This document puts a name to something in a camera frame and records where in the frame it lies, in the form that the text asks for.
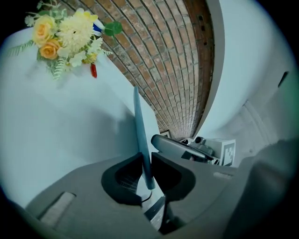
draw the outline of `yellow rose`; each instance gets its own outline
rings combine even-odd
[[[53,37],[53,30],[56,28],[55,19],[48,15],[43,15],[36,20],[33,27],[32,40],[38,45],[43,46]]]
[[[55,39],[50,39],[39,49],[39,52],[41,53],[42,57],[54,60],[57,57],[57,50],[59,48],[59,42]]]

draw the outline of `gray handle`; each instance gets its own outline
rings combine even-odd
[[[158,149],[160,152],[165,153],[167,155],[172,155],[174,157],[181,157],[184,154],[184,152],[187,151],[192,155],[206,159],[206,156],[198,149],[158,134],[155,134],[151,138],[151,143],[156,149]]]

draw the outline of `white box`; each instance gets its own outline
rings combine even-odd
[[[220,159],[219,165],[231,166],[235,159],[235,140],[206,139],[205,145],[214,150],[214,156]]]

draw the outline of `arched brick ceiling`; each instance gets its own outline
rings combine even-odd
[[[206,105],[214,63],[212,22],[204,0],[61,0],[102,22],[120,21],[110,59],[156,114],[160,132],[192,137]]]

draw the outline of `red chili ornament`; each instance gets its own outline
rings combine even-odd
[[[95,67],[95,64],[94,63],[91,63],[90,64],[90,71],[92,72],[92,76],[94,78],[96,78],[98,75],[97,75],[97,68]]]

